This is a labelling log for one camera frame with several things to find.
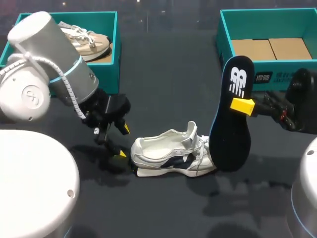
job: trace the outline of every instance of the shoe box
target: shoe box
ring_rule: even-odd
[[[238,55],[253,61],[253,91],[286,91],[298,69],[317,70],[317,11],[221,10],[216,47],[222,67]]]
[[[29,16],[31,13],[19,14],[15,24]],[[121,38],[116,11],[100,12],[50,12],[55,22],[66,22],[88,31],[106,35],[111,41],[111,53],[106,57],[87,63],[89,68],[99,79],[99,86],[109,94],[119,92]],[[6,44],[0,58],[0,68],[5,67],[8,57],[13,53],[13,48]]]

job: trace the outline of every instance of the dark surface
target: dark surface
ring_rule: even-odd
[[[36,11],[118,11],[121,32],[214,30],[221,9],[316,7],[317,0],[1,0],[4,34],[18,14]]]
[[[208,135],[220,94],[213,35],[196,31],[122,36],[120,90],[132,105],[126,118],[131,135],[114,130],[117,141],[130,146],[139,136],[170,128],[185,131],[189,120],[197,123],[199,134]],[[137,178],[130,172],[113,174],[113,168],[102,172],[95,159],[106,155],[94,145],[93,132],[58,100],[52,100],[38,123],[1,128],[38,131],[72,151],[81,177],[72,238],[289,238],[286,185],[294,180],[314,136],[284,131],[265,117],[249,119],[248,125],[252,147],[246,165],[235,173],[201,178]]]

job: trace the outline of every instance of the white shoelace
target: white shoelace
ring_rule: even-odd
[[[89,35],[94,33],[93,31],[87,31],[86,29],[75,25],[72,25],[72,29],[75,32],[75,34],[71,35],[72,37],[79,38],[82,41],[88,40],[89,46],[95,47],[95,39]]]
[[[202,164],[203,162],[203,157],[204,157],[204,150],[209,150],[209,137],[208,136],[204,136],[202,135],[201,137],[198,136],[198,141],[200,143],[200,146],[198,148],[200,148],[199,151],[199,158],[198,158],[198,165],[197,165],[197,169],[196,169],[196,176],[198,174],[199,171],[199,166]]]

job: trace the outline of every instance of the beige sneaker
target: beige sneaker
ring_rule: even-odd
[[[65,33],[84,61],[89,62],[105,57],[111,52],[108,36],[87,31],[75,25],[60,22],[60,29]]]

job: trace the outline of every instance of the shoe insole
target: shoe insole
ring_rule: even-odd
[[[233,98],[251,98],[253,79],[254,65],[248,57],[236,56],[227,61],[222,73],[218,111],[209,137],[211,159],[220,171],[236,171],[248,158],[251,137],[247,115],[231,109],[230,105]]]

